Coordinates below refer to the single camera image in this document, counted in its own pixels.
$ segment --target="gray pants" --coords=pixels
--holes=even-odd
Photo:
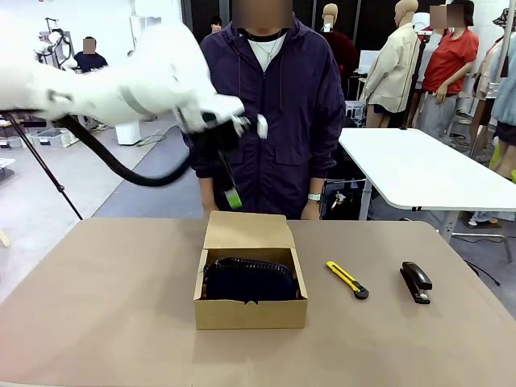
[[[445,131],[455,117],[457,97],[458,95],[446,97],[443,103],[437,104],[435,97],[429,93],[419,115],[419,129],[439,141],[448,142],[450,134],[445,134]]]

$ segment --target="open cardboard box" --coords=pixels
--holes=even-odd
[[[284,264],[298,280],[298,299],[257,304],[203,299],[206,264],[228,256]],[[286,218],[282,215],[213,211],[206,230],[193,299],[197,329],[304,328],[308,295]]]

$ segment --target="box lid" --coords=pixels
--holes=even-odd
[[[204,248],[295,248],[283,215],[212,211]]]

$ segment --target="black pouch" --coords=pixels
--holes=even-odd
[[[295,300],[298,283],[289,268],[264,260],[222,258],[204,268],[207,300]]]

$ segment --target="purple jacket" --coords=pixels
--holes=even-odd
[[[294,19],[280,52],[264,73],[247,38],[230,23],[208,35],[201,49],[211,80],[221,94],[238,96],[246,115],[262,114],[268,138],[246,133],[227,155],[243,202],[242,211],[300,218],[310,178],[326,176],[334,166],[345,116],[339,68],[317,32]],[[219,164],[200,159],[198,177],[214,178],[215,202],[229,210],[218,184]]]

